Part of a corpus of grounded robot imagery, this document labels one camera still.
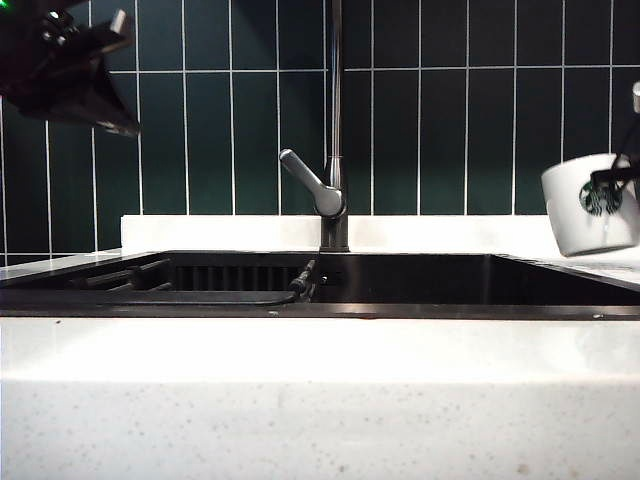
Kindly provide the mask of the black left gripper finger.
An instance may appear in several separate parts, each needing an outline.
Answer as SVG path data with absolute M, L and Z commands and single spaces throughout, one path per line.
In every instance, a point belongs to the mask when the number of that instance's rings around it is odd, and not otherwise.
M 97 120 L 138 122 L 116 90 L 105 61 L 92 59 L 89 65 L 88 86 L 83 103 L 91 123 L 94 124 Z
M 101 128 L 107 133 L 124 137 L 135 138 L 140 134 L 140 125 L 137 121 L 97 120 L 93 126 Z

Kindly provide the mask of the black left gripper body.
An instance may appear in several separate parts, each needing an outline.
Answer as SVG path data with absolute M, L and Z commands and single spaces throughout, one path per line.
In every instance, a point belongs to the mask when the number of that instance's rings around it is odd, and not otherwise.
M 117 49 L 117 14 L 88 27 L 68 12 L 3 12 L 1 96 L 25 116 L 91 123 L 83 103 L 89 63 Z

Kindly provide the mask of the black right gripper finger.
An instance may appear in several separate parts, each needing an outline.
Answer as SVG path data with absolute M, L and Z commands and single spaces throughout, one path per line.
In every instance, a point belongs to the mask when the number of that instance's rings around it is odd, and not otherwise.
M 605 170 L 597 170 L 591 173 L 590 181 L 594 188 L 600 189 L 604 186 L 609 188 L 616 188 L 618 183 L 622 183 L 622 186 L 639 178 L 639 167 L 620 167 L 610 168 Z

